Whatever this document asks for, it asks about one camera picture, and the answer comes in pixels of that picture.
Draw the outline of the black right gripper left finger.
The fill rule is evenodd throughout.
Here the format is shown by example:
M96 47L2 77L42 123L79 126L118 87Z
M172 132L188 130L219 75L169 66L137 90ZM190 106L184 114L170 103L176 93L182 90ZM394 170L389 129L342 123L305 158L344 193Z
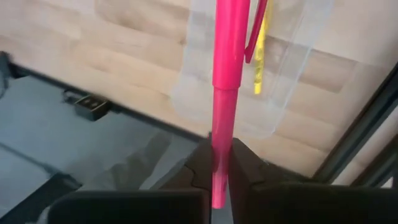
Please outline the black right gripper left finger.
M210 139L154 190L79 191L53 203L47 224L211 224Z

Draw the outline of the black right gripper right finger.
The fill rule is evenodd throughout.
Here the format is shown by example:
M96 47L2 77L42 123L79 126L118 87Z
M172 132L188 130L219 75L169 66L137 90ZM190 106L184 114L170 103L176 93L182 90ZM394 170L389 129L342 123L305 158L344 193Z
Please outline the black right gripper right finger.
M233 224L398 224L398 190L319 184L233 139Z

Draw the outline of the yellow slim clip highlighter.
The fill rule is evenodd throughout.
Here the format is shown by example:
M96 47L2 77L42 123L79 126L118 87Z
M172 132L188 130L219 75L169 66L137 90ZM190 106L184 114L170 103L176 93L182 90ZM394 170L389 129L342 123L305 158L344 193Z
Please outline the yellow slim clip highlighter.
M264 73L264 59L265 59L265 40L269 30L269 24L272 17L273 0L267 0L267 5L264 13L261 27L256 41L256 48L254 51L254 94L259 95L262 91L262 78Z

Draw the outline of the pink slim clip highlighter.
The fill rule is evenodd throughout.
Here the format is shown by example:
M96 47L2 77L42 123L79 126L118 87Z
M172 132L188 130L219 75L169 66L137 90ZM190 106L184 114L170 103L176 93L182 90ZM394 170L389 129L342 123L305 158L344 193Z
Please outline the pink slim clip highlighter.
M243 63L249 63L252 59L267 2L268 0L258 0L251 35L247 40L251 0L216 0L211 127L211 206L215 209L223 208L225 204L229 155Z

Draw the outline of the black table edge clamp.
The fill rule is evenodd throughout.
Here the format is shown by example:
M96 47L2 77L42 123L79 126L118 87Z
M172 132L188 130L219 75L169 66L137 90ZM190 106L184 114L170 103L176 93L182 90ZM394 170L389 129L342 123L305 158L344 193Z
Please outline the black table edge clamp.
M107 115L111 109L111 103L95 95L78 96L77 92L64 90L63 102L73 106L77 116L88 121L97 121Z

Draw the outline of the clear plastic bin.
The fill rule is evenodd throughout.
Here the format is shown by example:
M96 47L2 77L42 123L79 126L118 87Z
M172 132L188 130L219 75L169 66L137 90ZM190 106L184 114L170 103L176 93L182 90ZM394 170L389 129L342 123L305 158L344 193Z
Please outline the clear plastic bin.
M278 127L334 0L273 0L265 40L262 91L254 94L254 59L243 66L234 133L264 139ZM171 93L177 113L209 133L213 107L216 0L192 0L187 43Z

